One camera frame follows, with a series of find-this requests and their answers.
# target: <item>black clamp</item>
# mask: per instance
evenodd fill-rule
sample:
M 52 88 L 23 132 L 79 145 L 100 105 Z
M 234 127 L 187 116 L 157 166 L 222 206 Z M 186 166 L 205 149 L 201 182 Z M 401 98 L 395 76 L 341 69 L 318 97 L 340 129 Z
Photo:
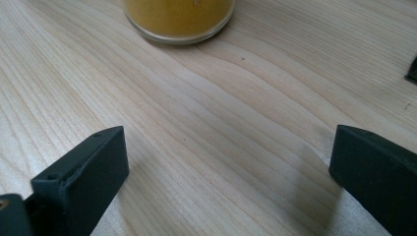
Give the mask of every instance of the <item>black clamp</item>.
M 26 200 L 0 196 L 0 235 L 90 235 L 128 175 L 123 127 L 95 133 L 31 179 Z

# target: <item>black plastic object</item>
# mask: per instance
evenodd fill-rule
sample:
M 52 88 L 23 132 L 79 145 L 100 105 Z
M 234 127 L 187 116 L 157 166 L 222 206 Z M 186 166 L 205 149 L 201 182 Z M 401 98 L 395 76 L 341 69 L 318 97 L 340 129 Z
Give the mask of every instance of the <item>black plastic object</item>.
M 34 177 L 25 201 L 0 196 L 0 235 L 90 235 L 128 175 L 123 127 L 95 133 Z
M 414 83 L 417 85 L 417 57 L 414 62 L 410 66 L 410 70 L 408 71 L 407 75 L 405 76 L 409 82 Z
M 417 154 L 339 125 L 329 173 L 389 233 L 417 235 Z

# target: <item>yellow liquid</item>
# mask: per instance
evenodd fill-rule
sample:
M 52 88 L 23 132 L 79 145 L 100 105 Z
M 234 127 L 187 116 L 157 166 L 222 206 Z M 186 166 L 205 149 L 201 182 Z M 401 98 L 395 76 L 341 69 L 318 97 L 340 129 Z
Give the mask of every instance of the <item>yellow liquid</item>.
M 217 27 L 234 0 L 123 0 L 125 12 L 139 28 L 165 37 L 192 37 Z

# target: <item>black object edge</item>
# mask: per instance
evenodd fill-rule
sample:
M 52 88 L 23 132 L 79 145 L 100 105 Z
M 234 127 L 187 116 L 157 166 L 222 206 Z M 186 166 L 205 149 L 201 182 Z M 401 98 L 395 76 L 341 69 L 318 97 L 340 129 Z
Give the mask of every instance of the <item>black object edge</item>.
M 0 196 L 0 235 L 90 235 L 128 175 L 123 127 L 97 132 L 34 177 L 25 201 Z
M 392 235 L 417 235 L 417 155 L 369 131 L 337 127 L 329 173 Z
M 417 85 L 417 57 L 414 59 L 413 63 L 411 63 L 410 70 L 408 70 L 405 79 L 414 85 Z

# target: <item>table surface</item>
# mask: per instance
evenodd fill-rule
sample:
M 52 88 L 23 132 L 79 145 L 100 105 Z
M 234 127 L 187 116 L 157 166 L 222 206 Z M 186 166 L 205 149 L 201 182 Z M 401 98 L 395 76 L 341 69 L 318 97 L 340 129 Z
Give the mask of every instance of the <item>table surface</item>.
M 388 235 L 328 164 L 338 124 L 417 152 L 416 26 L 415 0 L 237 0 L 173 47 L 119 0 L 2 0 L 0 194 L 123 125 L 131 174 L 93 235 Z

